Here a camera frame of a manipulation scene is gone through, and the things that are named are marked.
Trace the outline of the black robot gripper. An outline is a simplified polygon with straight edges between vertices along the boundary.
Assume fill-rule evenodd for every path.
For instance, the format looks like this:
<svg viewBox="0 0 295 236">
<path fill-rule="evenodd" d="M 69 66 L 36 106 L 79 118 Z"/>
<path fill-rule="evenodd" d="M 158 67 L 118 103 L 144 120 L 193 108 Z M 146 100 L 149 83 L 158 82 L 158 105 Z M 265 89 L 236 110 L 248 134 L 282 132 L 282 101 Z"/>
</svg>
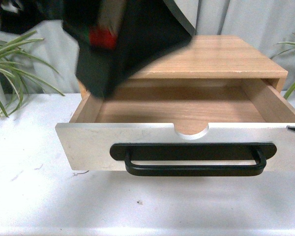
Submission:
<svg viewBox="0 0 295 236">
<path fill-rule="evenodd" d="M 66 0 L 63 29 L 79 46 L 76 76 L 97 98 L 195 34 L 173 0 Z"/>
</svg>

